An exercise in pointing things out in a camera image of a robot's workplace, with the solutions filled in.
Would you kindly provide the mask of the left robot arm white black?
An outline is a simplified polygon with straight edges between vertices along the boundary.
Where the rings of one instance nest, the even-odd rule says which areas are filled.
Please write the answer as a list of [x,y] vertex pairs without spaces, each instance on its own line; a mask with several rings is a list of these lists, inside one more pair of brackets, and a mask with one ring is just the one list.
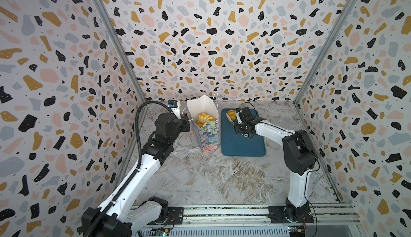
[[181,133],[190,131],[187,114],[177,117],[160,114],[156,130],[142,147],[138,159],[126,178],[97,208],[88,208],[81,218],[85,237],[130,237],[149,224],[167,224],[171,219],[166,200],[151,197],[132,210],[133,204],[150,178],[174,151],[173,144]]

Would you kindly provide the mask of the teal rectangular tray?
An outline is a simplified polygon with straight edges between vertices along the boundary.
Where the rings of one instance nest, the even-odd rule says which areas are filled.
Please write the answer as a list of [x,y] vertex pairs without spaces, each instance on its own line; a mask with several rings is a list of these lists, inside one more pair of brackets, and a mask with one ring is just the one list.
[[243,137],[237,135],[233,124],[227,119],[230,108],[222,109],[220,117],[220,141],[222,154],[229,157],[264,157],[264,138],[259,135]]

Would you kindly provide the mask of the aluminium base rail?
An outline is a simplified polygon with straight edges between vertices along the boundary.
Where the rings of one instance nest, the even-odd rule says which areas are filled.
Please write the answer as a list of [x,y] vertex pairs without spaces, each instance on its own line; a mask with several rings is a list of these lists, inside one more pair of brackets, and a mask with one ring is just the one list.
[[365,237],[349,204],[314,204],[296,223],[284,206],[178,205],[167,212],[148,202],[133,206],[124,221],[104,216],[91,237]]

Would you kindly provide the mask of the striped croissant bread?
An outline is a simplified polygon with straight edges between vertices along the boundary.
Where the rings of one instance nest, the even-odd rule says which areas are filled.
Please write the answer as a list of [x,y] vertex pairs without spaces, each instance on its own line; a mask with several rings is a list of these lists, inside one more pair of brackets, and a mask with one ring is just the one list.
[[197,121],[196,122],[196,125],[199,127],[199,128],[202,128],[202,126],[204,125],[202,122],[200,122],[200,121]]

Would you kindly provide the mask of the twisted glazed pastry bread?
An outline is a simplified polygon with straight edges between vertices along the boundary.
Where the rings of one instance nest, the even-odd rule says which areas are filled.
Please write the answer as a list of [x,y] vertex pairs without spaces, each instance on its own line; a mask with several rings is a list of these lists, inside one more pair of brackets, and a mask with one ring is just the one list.
[[198,121],[202,124],[207,123],[208,121],[215,121],[216,119],[207,113],[201,113],[199,115]]

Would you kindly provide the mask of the floral paper bag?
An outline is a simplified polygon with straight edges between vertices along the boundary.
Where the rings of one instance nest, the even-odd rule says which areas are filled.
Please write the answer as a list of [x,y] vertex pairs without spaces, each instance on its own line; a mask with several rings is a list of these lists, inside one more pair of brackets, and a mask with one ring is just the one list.
[[[211,153],[216,151],[220,144],[218,105],[219,95],[217,92],[214,93],[212,98],[207,95],[203,95],[198,99],[187,101],[189,122],[203,153]],[[202,128],[199,128],[196,125],[196,122],[198,121],[201,113],[207,113],[216,120],[208,121],[202,126]]]

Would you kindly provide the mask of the metal tongs cream tips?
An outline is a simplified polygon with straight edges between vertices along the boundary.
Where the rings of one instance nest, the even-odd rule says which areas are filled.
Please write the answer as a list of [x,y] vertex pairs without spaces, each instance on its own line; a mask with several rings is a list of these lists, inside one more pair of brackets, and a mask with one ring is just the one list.
[[233,124],[234,131],[237,135],[242,135],[243,137],[249,136],[249,128],[247,122],[241,117],[241,112],[230,109],[226,112],[226,117],[228,121]]

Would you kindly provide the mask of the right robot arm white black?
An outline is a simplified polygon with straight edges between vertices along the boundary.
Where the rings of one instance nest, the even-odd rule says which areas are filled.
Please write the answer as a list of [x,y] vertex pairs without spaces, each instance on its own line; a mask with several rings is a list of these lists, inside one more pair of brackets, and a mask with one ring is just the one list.
[[290,223],[298,223],[310,211],[307,198],[309,178],[318,158],[309,135],[304,130],[288,130],[253,115],[249,107],[239,107],[226,112],[226,117],[234,126],[235,133],[243,137],[259,135],[268,138],[283,148],[284,162],[290,171],[290,190],[282,212],[275,212]]

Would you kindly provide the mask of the small striped bun top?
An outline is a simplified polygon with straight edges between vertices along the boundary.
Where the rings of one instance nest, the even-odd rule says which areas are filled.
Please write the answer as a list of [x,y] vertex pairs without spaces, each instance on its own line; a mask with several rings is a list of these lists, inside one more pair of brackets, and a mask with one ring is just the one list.
[[228,119],[232,122],[234,122],[237,119],[237,113],[233,109],[228,110],[226,115],[227,115]]

